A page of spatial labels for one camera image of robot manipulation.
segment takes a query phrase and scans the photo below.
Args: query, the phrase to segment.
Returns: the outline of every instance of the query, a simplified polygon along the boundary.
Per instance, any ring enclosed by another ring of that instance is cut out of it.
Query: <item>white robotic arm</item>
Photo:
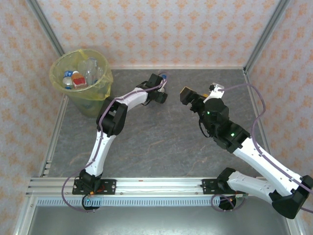
[[[133,107],[137,106],[138,104],[142,104],[147,101],[148,93],[147,92],[139,92],[140,90],[143,90],[142,88],[135,88],[132,92],[129,92],[128,94],[125,94],[124,96],[121,96],[118,98],[118,103],[125,104],[127,108],[127,112],[132,109]],[[96,154],[97,148],[99,146],[100,138],[101,138],[101,131],[97,132],[97,139],[94,143],[94,147],[91,153],[91,156],[89,158],[88,164],[91,163],[90,166],[86,168],[86,173],[89,175],[94,175],[95,177],[98,177],[103,172],[103,164],[107,157],[109,148],[115,139],[116,135],[112,135],[108,137],[107,135],[103,136],[103,139],[100,143],[100,148],[98,151],[98,156],[96,157],[95,161],[93,162],[94,155]]]
[[[133,91],[118,98],[108,97],[97,118],[97,137],[87,167],[75,180],[73,194],[106,194],[108,183],[101,180],[103,164],[108,154],[110,145],[117,135],[122,131],[127,112],[138,104],[148,104],[154,100],[163,104],[167,98],[164,93],[166,80],[152,74],[148,81],[139,84]]]
[[[294,180],[312,189],[313,179],[310,176],[301,177],[292,172],[257,145],[265,157],[260,155],[250,134],[229,120],[229,109],[221,99],[224,94],[223,89],[223,86],[213,83],[210,86],[211,93],[206,97],[185,87],[180,93],[180,100],[184,105],[191,103],[190,110],[198,113],[199,123],[204,125],[209,134],[206,136],[201,130],[206,137],[212,137],[218,146],[247,162],[267,181],[226,168],[217,178],[218,188],[225,192],[230,189],[233,192],[241,191],[257,196],[271,203],[281,215],[291,219],[295,218],[309,196],[309,192],[300,187]],[[202,186],[207,192],[210,192],[210,184]]]

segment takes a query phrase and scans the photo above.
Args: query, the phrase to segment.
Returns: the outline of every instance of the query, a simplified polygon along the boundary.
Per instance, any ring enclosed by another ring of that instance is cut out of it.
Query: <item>metal base plate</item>
[[[101,179],[100,187],[96,194],[98,195],[114,195],[116,189],[116,180],[113,179]],[[72,194],[74,195],[86,195],[90,190],[86,189],[79,179],[74,181]]]
[[[87,216],[84,213],[78,213],[69,208],[65,208],[65,203],[60,197],[62,187],[66,178],[32,178],[21,208],[21,214],[18,219],[14,234],[45,234],[54,235],[55,228],[70,229],[72,234],[94,234],[90,230],[90,225],[105,226],[104,231],[108,234],[146,234],[153,233],[157,226],[155,234],[168,233],[182,234],[216,234],[217,230],[224,230],[224,234],[237,234],[234,229],[237,228],[238,234],[290,234],[305,235],[301,217],[290,220],[281,217],[274,212],[270,204],[256,199],[249,195],[249,199],[240,210],[233,213],[215,212],[210,206],[210,195],[203,194],[203,188],[200,187],[204,177],[190,178],[115,178],[116,189],[115,195],[98,195],[90,198],[91,205],[103,206],[96,212],[96,215]],[[72,195],[74,178],[71,178],[65,185],[64,193],[67,201],[73,206],[80,206],[82,195]],[[219,204],[219,197],[213,200],[214,205]],[[165,223],[168,224],[168,230],[165,230]],[[43,232],[35,231],[36,226],[41,226]],[[131,230],[129,226],[134,226],[137,230]],[[180,230],[177,226],[186,225],[186,229]]]

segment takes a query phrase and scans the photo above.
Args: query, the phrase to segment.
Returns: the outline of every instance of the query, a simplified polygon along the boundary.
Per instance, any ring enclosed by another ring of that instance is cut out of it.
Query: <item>patterned wallpaper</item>
[[[313,177],[312,1],[291,0],[249,78],[266,101],[263,124],[272,153],[292,170]],[[306,207],[313,210],[313,195]],[[313,215],[304,212],[302,218],[312,235]]]
[[[278,2],[39,0],[65,51],[90,47],[114,67],[242,67]]]
[[[0,234],[11,235],[38,176],[61,95],[48,79],[57,54],[25,0],[0,2]]]

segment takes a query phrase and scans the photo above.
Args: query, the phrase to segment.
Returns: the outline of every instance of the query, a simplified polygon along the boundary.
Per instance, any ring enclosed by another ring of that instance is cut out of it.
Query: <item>gray floor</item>
[[[157,70],[113,70],[112,96],[130,92]],[[211,83],[225,87],[244,83],[241,70],[169,70],[164,104],[151,102],[127,113],[125,127],[114,140],[105,161],[103,177],[216,177],[225,167],[243,174],[259,174],[248,164],[205,138],[198,115],[179,101],[188,86],[208,93]],[[230,119],[250,131],[255,118],[246,87],[223,96]],[[82,116],[69,101],[56,145],[49,177],[67,177],[88,161],[96,136],[94,119]],[[261,135],[257,131],[257,141]]]
[[[211,207],[106,207],[79,213],[37,207],[29,235],[290,235],[271,205],[249,198],[238,211]]]

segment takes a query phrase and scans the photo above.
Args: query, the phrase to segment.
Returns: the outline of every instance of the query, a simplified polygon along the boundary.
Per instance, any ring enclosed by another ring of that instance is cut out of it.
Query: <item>trash bin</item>
[[[98,67],[103,69],[103,75],[93,85],[81,89],[66,89],[63,85],[65,71],[77,70],[78,63],[93,57]],[[66,94],[79,111],[90,118],[96,118],[100,112],[103,101],[110,95],[113,76],[106,58],[92,49],[79,49],[71,51],[53,63],[49,72],[51,84],[58,91]]]

